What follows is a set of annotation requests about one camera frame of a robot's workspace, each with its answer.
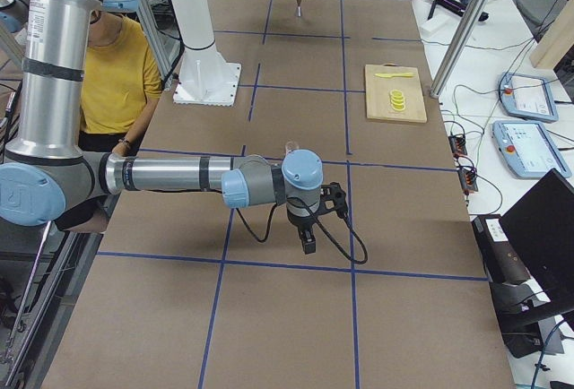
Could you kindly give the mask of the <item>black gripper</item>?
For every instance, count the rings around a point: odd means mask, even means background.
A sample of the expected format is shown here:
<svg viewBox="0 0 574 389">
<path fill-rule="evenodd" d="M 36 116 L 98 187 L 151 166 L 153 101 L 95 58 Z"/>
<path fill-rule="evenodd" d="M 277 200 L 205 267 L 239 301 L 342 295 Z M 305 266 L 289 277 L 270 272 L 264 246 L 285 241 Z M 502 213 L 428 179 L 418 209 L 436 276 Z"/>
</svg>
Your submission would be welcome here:
<svg viewBox="0 0 574 389">
<path fill-rule="evenodd" d="M 288 220 L 298 229 L 303 253 L 314 254 L 317 243 L 313 233 L 313 226 L 318 219 L 317 210 L 307 205 L 300 198 L 288 198 L 286 209 Z"/>
</svg>

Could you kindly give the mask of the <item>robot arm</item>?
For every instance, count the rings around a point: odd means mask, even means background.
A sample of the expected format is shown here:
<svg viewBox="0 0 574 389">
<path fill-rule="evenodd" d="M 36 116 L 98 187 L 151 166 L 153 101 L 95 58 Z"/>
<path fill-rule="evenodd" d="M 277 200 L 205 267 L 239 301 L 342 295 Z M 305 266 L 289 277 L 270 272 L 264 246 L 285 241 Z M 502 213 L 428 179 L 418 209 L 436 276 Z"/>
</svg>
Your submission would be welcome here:
<svg viewBox="0 0 574 389">
<path fill-rule="evenodd" d="M 325 211 L 316 153 L 142 159 L 162 94 L 140 0 L 30 0 L 19 131 L 4 148 L 1 216 L 21 226 L 104 229 L 99 199 L 121 191 L 219 192 L 231 208 L 285 205 L 305 253 Z"/>
</svg>

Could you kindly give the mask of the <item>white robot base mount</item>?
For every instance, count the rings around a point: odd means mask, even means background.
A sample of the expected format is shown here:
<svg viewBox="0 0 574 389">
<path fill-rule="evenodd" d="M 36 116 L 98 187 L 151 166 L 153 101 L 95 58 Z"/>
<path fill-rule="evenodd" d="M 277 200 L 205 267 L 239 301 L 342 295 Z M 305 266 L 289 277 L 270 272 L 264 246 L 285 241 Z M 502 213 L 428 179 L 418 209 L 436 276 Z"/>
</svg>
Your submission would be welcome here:
<svg viewBox="0 0 574 389">
<path fill-rule="evenodd" d="M 174 101 L 229 107 L 234 104 L 241 65 L 218 51 L 207 0 L 171 0 L 184 54 Z"/>
</svg>

